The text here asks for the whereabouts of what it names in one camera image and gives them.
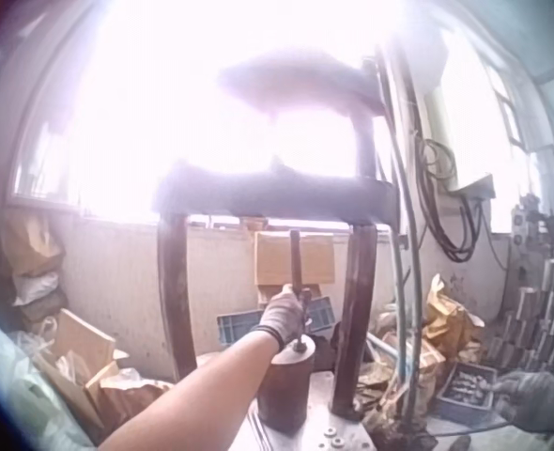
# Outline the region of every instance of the bright window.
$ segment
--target bright window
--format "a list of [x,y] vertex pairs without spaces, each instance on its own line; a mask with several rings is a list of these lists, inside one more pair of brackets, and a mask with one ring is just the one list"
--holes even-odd
[[[384,14],[376,8],[391,3],[114,2],[66,126],[37,117],[16,193],[141,222],[155,219],[153,195],[177,160],[238,173],[266,168],[277,155],[300,171],[352,177],[349,119],[317,109],[269,119],[222,92],[217,75],[291,46],[324,50],[358,67],[380,38],[374,18]],[[376,140],[380,155],[387,153],[381,119]],[[390,174],[389,153],[382,156]]]
[[491,228],[511,231],[511,211],[519,196],[532,191],[533,163],[522,148],[516,113],[500,74],[484,64],[459,32],[445,31],[448,60],[441,78],[459,185],[491,174]]

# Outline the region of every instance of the wall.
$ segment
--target wall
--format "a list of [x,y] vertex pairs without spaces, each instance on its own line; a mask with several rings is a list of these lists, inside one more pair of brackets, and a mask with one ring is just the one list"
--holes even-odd
[[[156,263],[156,231],[151,225],[118,225],[55,214],[54,230],[66,247],[61,273],[69,308],[117,340],[130,364],[147,375],[168,378],[171,365],[164,343]],[[505,259],[506,241],[495,241]],[[336,317],[342,310],[347,236],[334,238],[335,275],[321,287],[331,297]],[[429,235],[423,245],[423,292],[436,272],[451,281],[453,295],[477,315],[498,314],[503,289],[485,234],[474,259],[453,265]],[[254,309],[253,239],[246,231],[193,228],[188,242],[188,278],[196,353],[221,348],[216,316]],[[380,240],[374,313],[392,298],[389,244]]]

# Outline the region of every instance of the gray glove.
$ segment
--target gray glove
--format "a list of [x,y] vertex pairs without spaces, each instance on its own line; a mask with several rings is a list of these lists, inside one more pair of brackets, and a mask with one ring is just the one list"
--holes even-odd
[[505,420],[528,432],[554,434],[554,376],[514,371],[492,386],[500,394],[495,409]]
[[296,338],[302,329],[302,305],[292,292],[289,285],[285,285],[281,293],[274,296],[263,313],[256,330],[264,330],[280,341],[280,348]]

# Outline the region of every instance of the workbench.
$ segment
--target workbench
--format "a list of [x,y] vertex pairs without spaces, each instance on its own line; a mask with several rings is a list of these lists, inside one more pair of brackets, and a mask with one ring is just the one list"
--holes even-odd
[[332,391],[333,373],[322,371],[311,376],[308,416],[304,425],[292,436],[262,425],[256,417],[256,405],[253,402],[238,436],[229,448],[230,451],[375,451],[369,434],[361,423],[346,420],[330,412],[328,406]]

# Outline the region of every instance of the glove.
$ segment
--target glove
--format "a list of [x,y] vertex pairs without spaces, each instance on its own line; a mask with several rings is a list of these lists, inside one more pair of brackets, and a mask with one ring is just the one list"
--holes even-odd
[[303,315],[302,305],[291,286],[285,285],[283,291],[270,300],[255,329],[273,335],[281,350],[301,333]]
[[492,392],[500,394],[495,410],[528,432],[554,433],[554,376],[514,371],[499,378]]

